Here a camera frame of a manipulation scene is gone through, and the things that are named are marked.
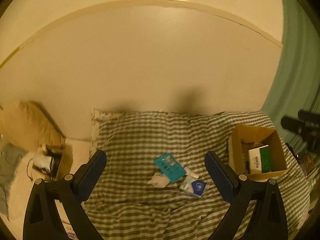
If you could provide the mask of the green white medicine box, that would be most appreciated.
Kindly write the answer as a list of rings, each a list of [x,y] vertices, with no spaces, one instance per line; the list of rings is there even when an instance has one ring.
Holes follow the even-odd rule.
[[[271,156],[268,145],[249,150],[248,159],[250,174],[271,172]]]

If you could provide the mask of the blue white tissue pack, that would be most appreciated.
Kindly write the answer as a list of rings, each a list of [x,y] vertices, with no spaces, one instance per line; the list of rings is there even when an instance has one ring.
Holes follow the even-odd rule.
[[[206,186],[206,182],[192,176],[186,176],[180,185],[180,190],[194,197],[201,198],[206,190]]]

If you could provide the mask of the small white plush toy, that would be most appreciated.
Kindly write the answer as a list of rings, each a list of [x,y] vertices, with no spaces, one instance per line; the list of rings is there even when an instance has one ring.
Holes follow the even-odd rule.
[[[147,181],[148,185],[152,185],[155,188],[162,189],[165,188],[170,183],[169,178],[159,172],[156,172],[150,180]]]

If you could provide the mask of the blue blister pack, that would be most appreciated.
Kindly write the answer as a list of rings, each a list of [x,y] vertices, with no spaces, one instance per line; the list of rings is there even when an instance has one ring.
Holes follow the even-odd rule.
[[[186,175],[183,166],[176,160],[172,153],[165,153],[156,158],[153,163],[157,166],[160,172],[166,175],[171,183],[179,181]]]

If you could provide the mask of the teal curtain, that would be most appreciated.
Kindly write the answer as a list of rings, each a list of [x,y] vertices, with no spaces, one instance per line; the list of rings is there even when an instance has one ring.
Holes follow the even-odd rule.
[[[280,137],[295,153],[306,148],[301,137],[282,128],[285,115],[297,117],[303,109],[319,113],[319,35],[297,0],[282,0],[283,50],[262,110]]]

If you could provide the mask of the open brown cardboard box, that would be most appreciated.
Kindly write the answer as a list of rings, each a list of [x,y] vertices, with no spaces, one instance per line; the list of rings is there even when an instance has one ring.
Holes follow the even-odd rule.
[[[284,150],[273,128],[238,124],[228,139],[228,164],[253,181],[266,181],[287,170]]]

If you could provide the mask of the small cluttered cardboard box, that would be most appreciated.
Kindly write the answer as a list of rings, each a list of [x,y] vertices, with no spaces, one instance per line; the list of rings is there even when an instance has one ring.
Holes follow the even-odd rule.
[[[44,180],[60,180],[71,171],[73,155],[71,146],[41,145],[32,158],[32,168]]]

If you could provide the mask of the grey blue garment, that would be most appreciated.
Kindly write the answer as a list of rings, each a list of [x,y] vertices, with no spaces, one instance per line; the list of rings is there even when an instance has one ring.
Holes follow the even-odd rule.
[[[0,185],[1,185],[1,213],[8,216],[8,201],[10,197],[11,183],[15,178],[17,166],[26,152],[6,143],[1,148],[0,159]]]

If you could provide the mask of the beige pillow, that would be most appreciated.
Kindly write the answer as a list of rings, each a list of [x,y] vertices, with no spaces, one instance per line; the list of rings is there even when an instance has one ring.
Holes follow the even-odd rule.
[[[42,145],[59,148],[65,145],[64,136],[30,101],[14,101],[3,106],[1,133],[9,143],[25,151],[36,151]]]

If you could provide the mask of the white patterned pillow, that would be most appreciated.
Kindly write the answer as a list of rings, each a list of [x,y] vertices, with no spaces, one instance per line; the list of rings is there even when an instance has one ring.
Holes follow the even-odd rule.
[[[113,120],[113,119],[117,120],[122,115],[124,115],[124,113],[110,113],[110,112],[105,112],[98,109],[92,110],[91,112],[92,133],[91,133],[91,145],[89,148],[90,156],[92,156],[96,152],[96,149],[98,146],[100,125],[109,120]]]

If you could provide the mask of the grey white checkered blanket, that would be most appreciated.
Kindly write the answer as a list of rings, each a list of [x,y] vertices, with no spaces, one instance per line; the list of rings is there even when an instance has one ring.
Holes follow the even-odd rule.
[[[94,110],[90,152],[106,167],[82,204],[102,239],[207,239],[226,214],[204,156],[226,163],[237,125],[275,126],[263,111],[187,115]]]

